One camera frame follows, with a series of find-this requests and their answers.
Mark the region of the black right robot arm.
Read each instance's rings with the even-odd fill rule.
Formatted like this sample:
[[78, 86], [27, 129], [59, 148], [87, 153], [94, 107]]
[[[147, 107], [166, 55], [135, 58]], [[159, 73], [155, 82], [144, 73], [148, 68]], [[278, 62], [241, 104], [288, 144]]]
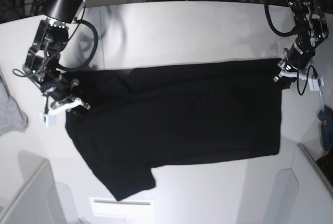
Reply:
[[[98, 46], [96, 28], [88, 21], [79, 19], [85, 9], [87, 0], [46, 0], [42, 7], [42, 15], [32, 46], [29, 48], [23, 65], [23, 77], [29, 78], [39, 85], [45, 96], [43, 116], [55, 116], [63, 111], [77, 107], [88, 110], [90, 105], [73, 95], [74, 87], [79, 85], [78, 79], [68, 80], [64, 72], [77, 72], [86, 68], [92, 61]], [[75, 68], [60, 65], [60, 53], [69, 43], [68, 24], [85, 25], [93, 33], [92, 51], [82, 64]]]

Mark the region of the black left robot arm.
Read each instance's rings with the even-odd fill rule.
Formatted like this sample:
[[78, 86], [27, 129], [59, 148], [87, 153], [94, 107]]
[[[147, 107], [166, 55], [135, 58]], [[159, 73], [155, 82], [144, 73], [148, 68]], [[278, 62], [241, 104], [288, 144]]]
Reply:
[[296, 36], [290, 48], [284, 49], [283, 58], [278, 63], [280, 73], [274, 77], [284, 89], [294, 82], [298, 83], [304, 71], [316, 54], [316, 48], [329, 36], [326, 17], [321, 9], [319, 0], [287, 0], [293, 12], [295, 26], [289, 32], [281, 32], [275, 28], [271, 19], [269, 4], [265, 0], [265, 16], [270, 29], [278, 36]]

